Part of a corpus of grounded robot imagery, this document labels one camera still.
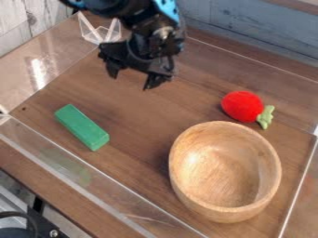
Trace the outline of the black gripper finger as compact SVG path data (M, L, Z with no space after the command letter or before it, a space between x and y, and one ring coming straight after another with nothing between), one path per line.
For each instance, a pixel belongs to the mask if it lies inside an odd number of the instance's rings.
M107 69L107 73L110 74L110 76L114 79L117 79L119 72L122 70L126 70L127 66L121 61L117 61L114 59L107 59L106 60L106 69Z
M172 74L149 73L149 77L147 77L147 81L143 86L143 89L150 90L157 88L164 83L170 82L172 77L173 77Z

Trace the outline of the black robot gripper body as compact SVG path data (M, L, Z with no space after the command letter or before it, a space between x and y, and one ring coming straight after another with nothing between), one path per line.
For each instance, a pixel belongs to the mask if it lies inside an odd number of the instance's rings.
M154 57L147 51L146 38L135 33L123 41L101 44L98 49L98 56L105 62L107 59L121 61L127 68L146 74L174 74L173 57Z

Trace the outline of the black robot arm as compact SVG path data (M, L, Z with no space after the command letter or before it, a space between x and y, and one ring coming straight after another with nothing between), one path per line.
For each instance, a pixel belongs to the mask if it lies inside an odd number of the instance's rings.
M129 68L145 73L145 90L173 79L174 57L185 50L186 25L177 0L59 0L75 10L87 10L106 19L119 19L131 36L101 43L98 56L117 79Z

